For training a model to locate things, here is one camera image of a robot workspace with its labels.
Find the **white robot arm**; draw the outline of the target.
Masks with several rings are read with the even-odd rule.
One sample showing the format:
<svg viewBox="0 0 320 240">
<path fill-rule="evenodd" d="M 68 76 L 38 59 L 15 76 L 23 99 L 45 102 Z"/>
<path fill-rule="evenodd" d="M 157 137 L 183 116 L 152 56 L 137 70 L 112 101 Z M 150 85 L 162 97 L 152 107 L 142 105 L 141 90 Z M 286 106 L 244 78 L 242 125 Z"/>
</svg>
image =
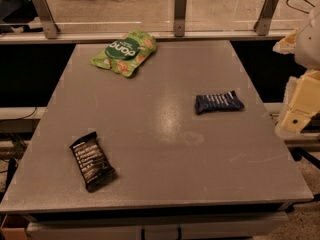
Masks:
<svg viewBox="0 0 320 240">
<path fill-rule="evenodd" d="M 276 124 L 279 136 L 293 137 L 320 113 L 320 5 L 298 28 L 278 41 L 273 51 L 293 54 L 295 62 L 306 69 L 299 78 L 289 78 Z"/>
</svg>

